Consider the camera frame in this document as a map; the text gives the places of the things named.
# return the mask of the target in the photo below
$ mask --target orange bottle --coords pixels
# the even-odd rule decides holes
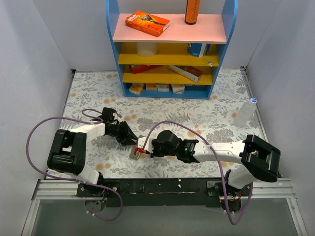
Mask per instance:
[[[197,22],[200,0],[187,0],[185,23],[194,25]]]

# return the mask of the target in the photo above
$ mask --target white cup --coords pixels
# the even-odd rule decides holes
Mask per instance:
[[[137,43],[137,54],[141,57],[153,57],[158,52],[158,43]]]

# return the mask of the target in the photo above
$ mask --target plastic bottle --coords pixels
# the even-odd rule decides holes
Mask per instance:
[[[237,126],[244,126],[246,122],[251,118],[256,110],[256,98],[251,98],[249,101],[245,102],[239,112],[236,114],[236,117],[233,120],[233,123]]]

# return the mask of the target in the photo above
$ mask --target small box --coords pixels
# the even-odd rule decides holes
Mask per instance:
[[[193,66],[185,66],[185,65],[169,65],[168,69],[194,81],[198,82],[200,76],[203,74],[202,70],[199,70]]]
[[[169,84],[156,84],[158,89],[166,89],[169,88]]]
[[[132,85],[130,88],[129,88],[129,92],[131,93],[134,93],[134,94],[137,94],[137,95],[140,95],[141,92],[143,90],[143,86],[135,86],[135,85]]]
[[[187,45],[187,51],[194,57],[203,57],[208,54],[210,44],[208,43],[189,43]]]
[[[126,26],[159,37],[169,27],[169,20],[143,11],[136,11],[126,18]]]
[[[144,83],[132,83],[132,85],[134,85],[134,86],[144,86]]]
[[[148,91],[157,91],[158,88],[155,84],[146,84],[146,90]]]
[[[137,74],[146,70],[150,70],[162,65],[129,65],[130,70],[133,74]]]
[[[157,88],[157,90],[159,91],[159,92],[169,92],[169,85],[167,85],[167,87],[165,87],[165,88]]]
[[[171,84],[173,94],[183,94],[185,91],[185,85],[176,85],[176,84]]]

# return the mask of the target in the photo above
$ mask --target shelf compartment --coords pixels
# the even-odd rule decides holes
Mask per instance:
[[[199,14],[195,25],[185,23],[185,14],[154,14],[170,20],[169,28],[160,37],[154,37],[126,26],[125,20],[131,14],[119,15],[113,36],[114,42],[226,43],[220,14]]]
[[[129,66],[125,66],[123,76],[124,83],[145,83],[145,84],[183,84],[183,85],[212,85],[211,67],[197,66],[203,71],[198,83],[187,79],[167,68],[167,65],[159,66],[138,74],[133,74]]]
[[[188,86],[183,94],[173,94],[169,92],[149,91],[143,89],[140,95],[129,92],[130,84],[124,83],[127,97],[162,97],[162,98],[186,98],[186,99],[208,99],[211,85],[208,86]]]
[[[187,52],[185,43],[159,43],[158,52],[153,57],[141,57],[137,54],[136,43],[125,42],[118,60],[119,64],[139,65],[192,65],[219,66],[217,47],[211,44],[209,52],[201,58]]]

